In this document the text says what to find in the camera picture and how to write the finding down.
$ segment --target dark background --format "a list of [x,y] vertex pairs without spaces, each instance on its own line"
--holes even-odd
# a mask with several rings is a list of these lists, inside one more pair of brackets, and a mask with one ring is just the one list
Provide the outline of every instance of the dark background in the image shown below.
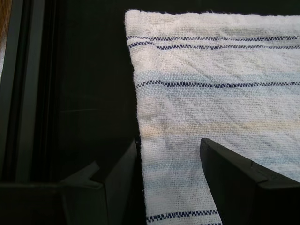
[[[127,10],[297,15],[300,1],[59,0],[56,7],[51,181],[69,176],[94,158],[107,162],[107,156],[121,155],[124,149],[110,143],[139,136],[124,26]],[[125,223],[145,224],[140,160],[129,204],[133,207]]]

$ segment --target black surface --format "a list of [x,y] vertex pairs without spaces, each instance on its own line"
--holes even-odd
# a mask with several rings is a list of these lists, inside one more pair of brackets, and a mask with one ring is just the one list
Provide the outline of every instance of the black surface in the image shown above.
[[200,157],[223,225],[300,224],[300,183],[210,139]]

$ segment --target towel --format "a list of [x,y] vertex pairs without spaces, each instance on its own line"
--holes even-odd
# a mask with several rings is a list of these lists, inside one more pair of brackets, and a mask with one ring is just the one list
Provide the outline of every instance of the towel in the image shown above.
[[220,225],[201,138],[300,181],[300,16],[128,11],[147,223]]

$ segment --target metal frame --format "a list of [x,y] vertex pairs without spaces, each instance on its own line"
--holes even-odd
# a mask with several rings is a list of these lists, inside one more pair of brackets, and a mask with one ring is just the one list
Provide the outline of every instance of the metal frame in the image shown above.
[[36,107],[38,97],[38,79],[42,36],[44,25],[45,0],[34,0],[29,34],[29,48],[25,75],[19,143],[17,147],[18,160],[16,182],[30,180],[31,161],[34,147]]
[[22,11],[23,0],[14,0],[11,7],[8,38],[0,85],[0,179],[2,177],[2,168],[7,149],[15,69],[18,63],[17,54],[19,49]]

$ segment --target fabric texture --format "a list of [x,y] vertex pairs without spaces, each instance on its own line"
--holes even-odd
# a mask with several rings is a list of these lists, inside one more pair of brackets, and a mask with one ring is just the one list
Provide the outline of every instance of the fabric texture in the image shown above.
[[221,224],[201,138],[300,181],[300,17],[126,13],[148,224]]

